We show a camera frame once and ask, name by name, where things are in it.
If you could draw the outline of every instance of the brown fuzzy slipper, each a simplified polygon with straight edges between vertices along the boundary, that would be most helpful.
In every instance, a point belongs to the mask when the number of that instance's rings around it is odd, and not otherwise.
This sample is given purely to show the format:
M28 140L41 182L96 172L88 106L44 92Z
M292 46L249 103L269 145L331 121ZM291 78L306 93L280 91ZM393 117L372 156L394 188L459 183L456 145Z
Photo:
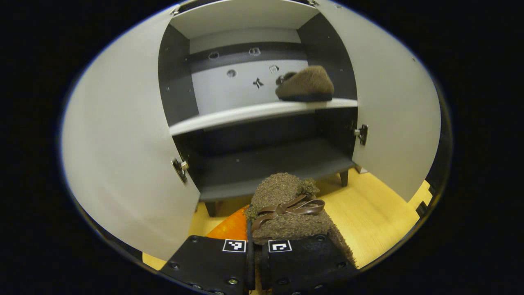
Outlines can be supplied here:
M280 76L275 93L283 101L330 101L335 88L322 66L311 66L298 73L289 72Z
M252 237L256 245L268 240L297 240L315 235L326 235L355 265L355 259L344 237L323 209L323 201L315 194L319 189L313 180L301 181L288 173L277 173L266 178L255 191L251 207L245 211L253 222ZM283 205L287 210L304 210L307 214L259 214L265 209Z

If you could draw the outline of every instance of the dark gray shelf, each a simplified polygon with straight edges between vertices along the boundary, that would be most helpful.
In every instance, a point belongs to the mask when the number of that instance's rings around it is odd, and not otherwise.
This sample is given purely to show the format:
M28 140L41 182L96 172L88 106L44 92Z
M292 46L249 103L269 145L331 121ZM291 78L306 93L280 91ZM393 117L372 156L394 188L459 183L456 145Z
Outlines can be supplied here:
M253 194L273 173L319 179L354 166L349 156L327 140L315 138L210 158L197 186L201 201L220 201Z

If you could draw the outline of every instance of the orange object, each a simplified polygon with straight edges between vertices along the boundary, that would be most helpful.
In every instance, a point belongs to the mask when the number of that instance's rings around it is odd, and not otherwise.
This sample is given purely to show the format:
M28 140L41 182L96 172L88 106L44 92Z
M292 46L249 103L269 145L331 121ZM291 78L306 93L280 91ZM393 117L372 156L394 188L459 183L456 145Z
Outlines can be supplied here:
M244 211L249 205L240 208L219 225L213 228L206 237L215 239L247 240L247 219Z

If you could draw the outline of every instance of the brown leather strap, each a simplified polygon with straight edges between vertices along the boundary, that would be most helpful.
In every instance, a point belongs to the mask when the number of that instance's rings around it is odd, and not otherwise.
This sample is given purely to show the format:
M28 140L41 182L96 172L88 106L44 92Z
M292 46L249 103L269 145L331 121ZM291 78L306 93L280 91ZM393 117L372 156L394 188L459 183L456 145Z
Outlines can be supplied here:
M273 219L277 217L278 215L283 215L286 213L291 214L316 214L320 213L324 209L325 202L321 199L313 199L310 201L305 202L302 205L297 205L298 202L302 201L305 197L307 197L307 194L303 194L298 196L296 199L289 201L285 204L279 204L277 206L267 206L258 212L258 214L262 213L269 213L264 216L258 217L252 224L251 224L251 232L256 231L260 228L262 223Z

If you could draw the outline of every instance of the black background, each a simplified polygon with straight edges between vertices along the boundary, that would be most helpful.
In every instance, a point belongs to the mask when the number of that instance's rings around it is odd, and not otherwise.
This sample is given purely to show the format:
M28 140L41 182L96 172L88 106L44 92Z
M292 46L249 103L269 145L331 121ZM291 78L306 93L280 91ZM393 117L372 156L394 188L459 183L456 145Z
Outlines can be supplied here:
M75 75L121 33L172 4L45 1L5 8L8 294L185 292L98 239L68 199L55 150ZM469 1L347 4L397 36L440 80L453 113L455 154L448 188L427 223L341 293L516 293L521 188L511 175L521 172L506 167L518 167L511 149L521 133L522 91L512 88L520 75L512 53L522 38L516 9Z

